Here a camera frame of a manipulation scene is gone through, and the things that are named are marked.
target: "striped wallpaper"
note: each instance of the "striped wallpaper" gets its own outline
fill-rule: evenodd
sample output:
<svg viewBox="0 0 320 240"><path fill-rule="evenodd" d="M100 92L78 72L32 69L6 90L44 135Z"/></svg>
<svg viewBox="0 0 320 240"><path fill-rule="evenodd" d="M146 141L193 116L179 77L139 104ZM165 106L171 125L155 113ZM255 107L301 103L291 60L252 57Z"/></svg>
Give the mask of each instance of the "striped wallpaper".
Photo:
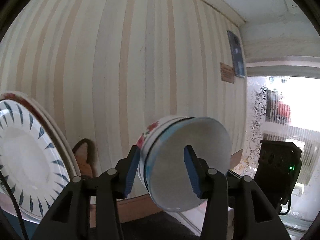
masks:
<svg viewBox="0 0 320 240"><path fill-rule="evenodd" d="M0 91L35 98L72 147L95 141L98 174L170 114L217 119L235 153L246 79L220 79L220 62L232 65L227 30L240 36L200 0L31 0L0 43Z"/></svg>

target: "stack of plates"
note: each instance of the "stack of plates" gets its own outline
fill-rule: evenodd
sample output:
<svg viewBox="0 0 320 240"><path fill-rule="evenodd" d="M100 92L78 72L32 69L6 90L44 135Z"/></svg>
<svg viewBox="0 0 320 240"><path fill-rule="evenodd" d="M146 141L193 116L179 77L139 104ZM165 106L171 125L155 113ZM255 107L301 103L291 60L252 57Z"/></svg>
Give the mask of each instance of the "stack of plates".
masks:
<svg viewBox="0 0 320 240"><path fill-rule="evenodd" d="M80 175L72 150L53 119L20 92L0 95L0 170L22 213L37 223L70 178Z"/></svg>

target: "black cable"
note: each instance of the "black cable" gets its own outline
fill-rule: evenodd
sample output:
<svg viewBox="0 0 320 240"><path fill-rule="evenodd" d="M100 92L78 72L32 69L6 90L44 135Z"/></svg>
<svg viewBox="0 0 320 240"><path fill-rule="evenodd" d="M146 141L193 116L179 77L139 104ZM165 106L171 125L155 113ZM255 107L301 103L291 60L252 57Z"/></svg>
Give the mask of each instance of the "black cable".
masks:
<svg viewBox="0 0 320 240"><path fill-rule="evenodd" d="M5 190L7 191L7 193L9 194L9 197L11 198L11 201L12 201L12 204L14 206L14 209L17 213L17 217L18 217L18 221L19 221L19 224L20 224L20 227L21 227L21 231L22 231L22 234L23 234L23 238L24 240L29 240L29 237L28 237L28 234L27 234L27 230L26 230L26 227L24 226L24 222L23 222L23 219L22 219L22 215L21 215L21 212L20 212L20 209L19 209L19 206L18 206L18 203L8 185L8 183L6 182L2 172L0 171L0 180L2 182L2 184L4 185L5 187Z"/></svg>
<svg viewBox="0 0 320 240"><path fill-rule="evenodd" d="M290 211L290 208L291 208L291 194L289 195L289 203L288 203L288 210L284 213L280 213L279 215L286 215L289 213Z"/></svg>

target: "blue gripper pad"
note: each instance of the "blue gripper pad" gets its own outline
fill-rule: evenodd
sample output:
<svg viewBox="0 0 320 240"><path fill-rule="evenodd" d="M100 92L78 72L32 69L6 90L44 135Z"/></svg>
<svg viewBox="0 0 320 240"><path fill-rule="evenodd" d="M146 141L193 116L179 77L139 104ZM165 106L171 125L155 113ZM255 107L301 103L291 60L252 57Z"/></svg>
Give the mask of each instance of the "blue gripper pad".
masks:
<svg viewBox="0 0 320 240"><path fill-rule="evenodd" d="M127 197L132 190L132 186L133 186L134 178L136 176L139 161L140 161L140 149L139 147L136 147L134 156L131 161L131 165L128 169L127 177L125 179L125 189L123 193L124 197Z"/></svg>
<svg viewBox="0 0 320 240"><path fill-rule="evenodd" d="M196 167L194 165L194 162L192 161L191 153L190 151L193 151L192 147L187 145L183 150L183 159L184 164L186 165L187 172L189 175L189 179L191 182L192 190L197 195L198 198L200 198L201 190L200 190L200 178L198 176L198 173L196 171Z"/></svg>

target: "silver screw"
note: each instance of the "silver screw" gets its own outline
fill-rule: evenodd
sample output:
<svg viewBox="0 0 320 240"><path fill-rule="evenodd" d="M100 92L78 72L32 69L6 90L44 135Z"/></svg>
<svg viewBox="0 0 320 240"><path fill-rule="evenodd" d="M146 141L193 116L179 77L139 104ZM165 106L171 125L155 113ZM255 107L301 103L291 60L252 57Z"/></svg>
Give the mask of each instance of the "silver screw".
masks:
<svg viewBox="0 0 320 240"><path fill-rule="evenodd" d="M216 169L210 168L210 169L208 169L208 173L209 173L210 175L216 175L218 172L217 172Z"/></svg>
<svg viewBox="0 0 320 240"><path fill-rule="evenodd" d="M244 179L244 181L246 181L246 182L252 181L252 178L251 178L250 176L248 176L248 175L243 176L243 179Z"/></svg>
<svg viewBox="0 0 320 240"><path fill-rule="evenodd" d="M79 182L79 181L81 181L81 177L80 177L80 176L74 176L74 177L72 178L72 182L74 182L74 183L77 183L77 182Z"/></svg>
<svg viewBox="0 0 320 240"><path fill-rule="evenodd" d="M117 170L116 169L109 169L109 170L107 170L107 173L109 175L115 175L117 173Z"/></svg>

